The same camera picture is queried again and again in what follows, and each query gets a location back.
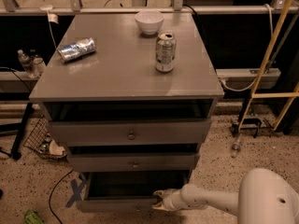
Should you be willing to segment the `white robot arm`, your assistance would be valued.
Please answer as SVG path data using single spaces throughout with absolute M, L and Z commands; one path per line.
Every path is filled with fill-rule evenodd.
M 181 189 L 156 190 L 163 211 L 204 209 L 207 206 L 237 217 L 237 224 L 299 224 L 299 194 L 278 174 L 250 170 L 238 192 L 206 190 L 192 184 Z

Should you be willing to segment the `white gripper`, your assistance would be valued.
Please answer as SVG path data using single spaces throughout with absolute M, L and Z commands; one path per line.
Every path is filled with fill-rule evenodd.
M 191 194 L 187 188 L 155 190 L 153 195 L 162 198 L 161 202 L 152 206 L 154 210 L 177 211 L 188 210 L 190 208 Z

